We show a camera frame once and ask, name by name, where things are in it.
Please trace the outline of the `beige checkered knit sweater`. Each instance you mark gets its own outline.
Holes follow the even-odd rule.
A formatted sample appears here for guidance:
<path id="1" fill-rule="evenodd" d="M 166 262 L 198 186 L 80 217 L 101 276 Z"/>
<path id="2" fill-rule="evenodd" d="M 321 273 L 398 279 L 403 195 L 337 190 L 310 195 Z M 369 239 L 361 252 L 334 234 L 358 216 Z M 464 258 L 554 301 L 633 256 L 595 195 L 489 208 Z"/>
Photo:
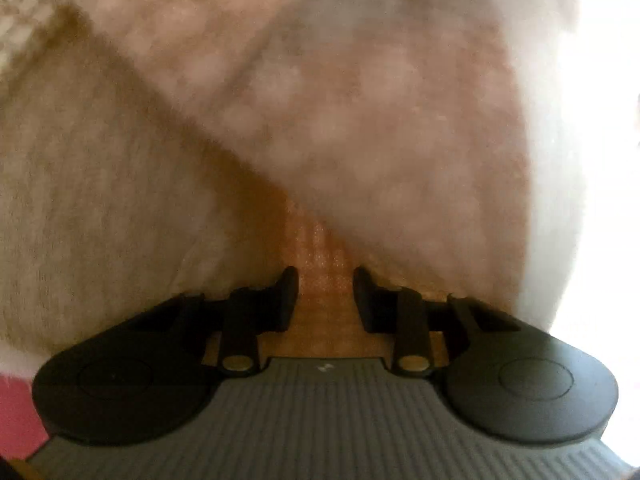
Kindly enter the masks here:
<path id="1" fill-rule="evenodd" d="M 1 0 L 1 369 L 270 282 L 294 200 L 384 284 L 545 330 L 575 0 Z"/>

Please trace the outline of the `red floral bed sheet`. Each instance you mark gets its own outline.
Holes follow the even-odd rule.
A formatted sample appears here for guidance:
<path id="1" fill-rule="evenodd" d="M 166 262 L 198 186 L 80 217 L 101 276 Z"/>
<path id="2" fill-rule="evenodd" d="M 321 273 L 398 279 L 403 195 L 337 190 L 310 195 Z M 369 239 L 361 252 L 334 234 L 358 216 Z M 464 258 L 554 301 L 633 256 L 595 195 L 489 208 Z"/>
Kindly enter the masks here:
<path id="1" fill-rule="evenodd" d="M 47 441 L 32 403 L 32 384 L 21 378 L 0 379 L 0 452 L 5 458 L 26 458 Z"/>

